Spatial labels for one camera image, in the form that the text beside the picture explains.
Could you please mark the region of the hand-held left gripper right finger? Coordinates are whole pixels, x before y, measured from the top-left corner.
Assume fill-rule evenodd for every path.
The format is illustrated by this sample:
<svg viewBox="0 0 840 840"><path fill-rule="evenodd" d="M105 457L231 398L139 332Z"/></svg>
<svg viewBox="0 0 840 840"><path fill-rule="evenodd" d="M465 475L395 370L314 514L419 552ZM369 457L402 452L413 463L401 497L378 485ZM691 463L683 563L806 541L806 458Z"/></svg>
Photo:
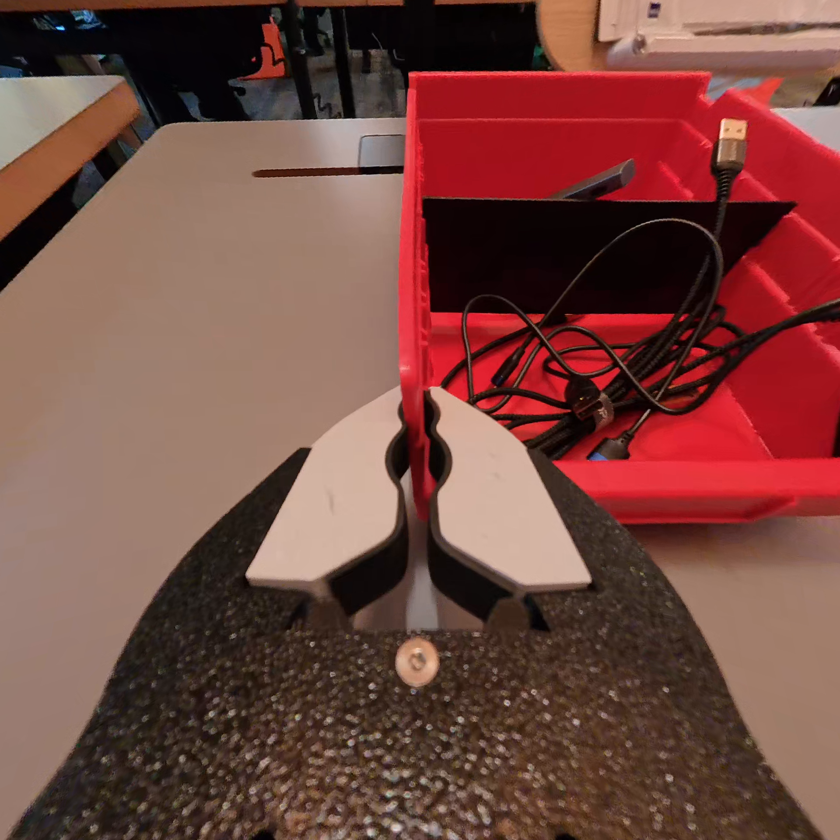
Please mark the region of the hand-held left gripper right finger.
<svg viewBox="0 0 840 840"><path fill-rule="evenodd" d="M582 592L592 573L563 519L564 476L441 387L425 395L428 568L441 595L481 622L500 607L541 622L537 595Z"/></svg>

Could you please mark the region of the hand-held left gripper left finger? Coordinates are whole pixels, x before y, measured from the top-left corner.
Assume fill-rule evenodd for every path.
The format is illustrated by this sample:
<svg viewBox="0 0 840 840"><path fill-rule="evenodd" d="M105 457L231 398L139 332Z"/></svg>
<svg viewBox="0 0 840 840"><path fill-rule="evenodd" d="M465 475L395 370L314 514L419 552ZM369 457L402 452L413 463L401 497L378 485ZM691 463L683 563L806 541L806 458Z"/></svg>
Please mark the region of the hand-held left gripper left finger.
<svg viewBox="0 0 840 840"><path fill-rule="evenodd" d="M309 449L245 577L355 615L393 591L408 567L402 391L338 421Z"/></svg>

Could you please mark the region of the red plastic bin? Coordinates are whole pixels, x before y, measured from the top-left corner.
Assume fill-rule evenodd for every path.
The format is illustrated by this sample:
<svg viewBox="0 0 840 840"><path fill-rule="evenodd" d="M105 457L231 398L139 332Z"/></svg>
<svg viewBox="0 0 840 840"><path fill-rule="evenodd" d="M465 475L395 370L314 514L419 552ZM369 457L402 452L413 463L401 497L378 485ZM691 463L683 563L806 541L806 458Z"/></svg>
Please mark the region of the red plastic bin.
<svg viewBox="0 0 840 840"><path fill-rule="evenodd" d="M623 523L838 515L838 153L700 73L416 73L398 262L408 451L426 512L426 392L492 419ZM431 311L426 197L702 201L708 255L672 314L543 314L480 293Z"/></svg>

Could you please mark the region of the grey desk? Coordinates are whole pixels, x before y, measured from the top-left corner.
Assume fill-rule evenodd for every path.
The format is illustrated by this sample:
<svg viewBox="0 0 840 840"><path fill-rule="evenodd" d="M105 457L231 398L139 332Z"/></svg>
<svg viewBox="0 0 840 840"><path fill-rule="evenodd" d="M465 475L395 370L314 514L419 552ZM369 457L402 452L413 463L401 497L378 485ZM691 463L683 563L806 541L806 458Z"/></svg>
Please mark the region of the grey desk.
<svg viewBox="0 0 840 840"><path fill-rule="evenodd" d="M820 838L656 564L572 481L549 626L297 623L245 574L397 387L396 175L154 135L2 292L2 838Z"/></svg>

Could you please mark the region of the wood-edged desk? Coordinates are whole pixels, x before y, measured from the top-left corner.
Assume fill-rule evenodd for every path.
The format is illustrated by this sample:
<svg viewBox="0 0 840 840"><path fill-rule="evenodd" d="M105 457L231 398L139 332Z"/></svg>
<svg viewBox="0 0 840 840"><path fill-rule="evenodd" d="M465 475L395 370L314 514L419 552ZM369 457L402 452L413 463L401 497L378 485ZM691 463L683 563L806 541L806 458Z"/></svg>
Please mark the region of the wood-edged desk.
<svg viewBox="0 0 840 840"><path fill-rule="evenodd" d="M1 237L140 116L117 76L1 80Z"/></svg>

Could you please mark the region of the black bin divider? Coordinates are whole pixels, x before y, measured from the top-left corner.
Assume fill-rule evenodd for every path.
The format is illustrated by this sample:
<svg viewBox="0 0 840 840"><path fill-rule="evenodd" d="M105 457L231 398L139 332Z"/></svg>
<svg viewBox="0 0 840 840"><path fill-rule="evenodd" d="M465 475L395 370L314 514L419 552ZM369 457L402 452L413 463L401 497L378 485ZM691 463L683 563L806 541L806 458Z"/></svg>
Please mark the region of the black bin divider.
<svg viewBox="0 0 840 840"><path fill-rule="evenodd" d="M423 216L432 312L462 312L480 293L543 314L582 268L618 235L557 314L672 314L708 255L716 204L702 201L550 201L426 197Z"/></svg>

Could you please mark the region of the grey usb hub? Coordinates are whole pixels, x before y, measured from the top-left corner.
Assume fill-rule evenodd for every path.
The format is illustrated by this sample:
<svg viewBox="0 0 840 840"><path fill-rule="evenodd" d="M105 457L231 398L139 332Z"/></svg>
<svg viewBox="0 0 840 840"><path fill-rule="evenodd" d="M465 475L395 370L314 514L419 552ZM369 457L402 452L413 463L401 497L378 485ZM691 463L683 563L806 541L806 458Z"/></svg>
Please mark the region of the grey usb hub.
<svg viewBox="0 0 840 840"><path fill-rule="evenodd" d="M550 201L585 201L616 193L628 186L636 174L634 159L628 159L601 173L567 186L548 196Z"/></svg>

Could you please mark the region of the orange cone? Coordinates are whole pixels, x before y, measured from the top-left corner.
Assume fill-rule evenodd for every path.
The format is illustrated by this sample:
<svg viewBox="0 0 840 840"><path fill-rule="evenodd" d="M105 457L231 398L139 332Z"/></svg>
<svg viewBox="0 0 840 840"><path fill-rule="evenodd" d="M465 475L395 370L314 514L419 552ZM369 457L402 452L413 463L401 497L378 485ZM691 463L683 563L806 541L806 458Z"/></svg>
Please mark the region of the orange cone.
<svg viewBox="0 0 840 840"><path fill-rule="evenodd" d="M280 29L273 17L262 25L263 42L255 71L240 77L240 81L276 80L289 77L286 55L282 46Z"/></svg>

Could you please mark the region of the white box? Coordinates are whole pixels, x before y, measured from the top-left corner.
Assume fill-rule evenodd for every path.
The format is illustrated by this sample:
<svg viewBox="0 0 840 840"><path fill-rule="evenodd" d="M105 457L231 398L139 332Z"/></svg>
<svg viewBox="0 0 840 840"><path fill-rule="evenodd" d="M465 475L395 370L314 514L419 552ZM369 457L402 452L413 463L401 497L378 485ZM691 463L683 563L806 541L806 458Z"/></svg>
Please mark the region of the white box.
<svg viewBox="0 0 840 840"><path fill-rule="evenodd" d="M602 1L611 70L789 76L839 61L838 1Z"/></svg>

